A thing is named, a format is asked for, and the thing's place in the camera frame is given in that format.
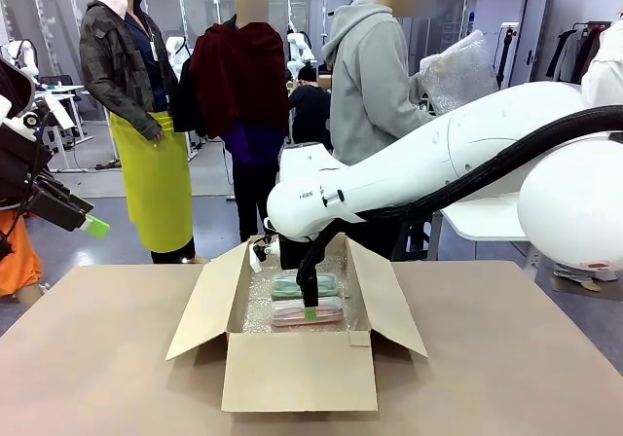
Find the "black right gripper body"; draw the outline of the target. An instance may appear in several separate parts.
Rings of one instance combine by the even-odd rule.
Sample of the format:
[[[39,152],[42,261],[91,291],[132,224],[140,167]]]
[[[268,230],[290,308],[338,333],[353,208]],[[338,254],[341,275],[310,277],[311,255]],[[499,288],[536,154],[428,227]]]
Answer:
[[[310,254],[313,242],[309,239],[295,241],[286,236],[278,236],[279,262],[283,270],[298,270]]]

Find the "person's right hand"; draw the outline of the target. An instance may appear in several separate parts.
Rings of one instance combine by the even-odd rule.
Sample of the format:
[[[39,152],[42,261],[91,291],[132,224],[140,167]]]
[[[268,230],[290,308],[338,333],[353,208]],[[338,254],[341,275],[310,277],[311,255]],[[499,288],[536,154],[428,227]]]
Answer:
[[[455,60],[450,55],[436,54],[429,58],[427,74],[435,78],[449,78],[455,74]]]

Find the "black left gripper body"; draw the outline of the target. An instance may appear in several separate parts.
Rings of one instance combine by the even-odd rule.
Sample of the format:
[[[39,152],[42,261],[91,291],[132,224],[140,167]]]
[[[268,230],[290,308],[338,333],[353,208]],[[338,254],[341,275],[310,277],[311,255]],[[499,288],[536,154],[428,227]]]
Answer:
[[[38,137],[31,140],[1,127],[1,207],[51,208],[50,194],[37,182],[52,154]]]

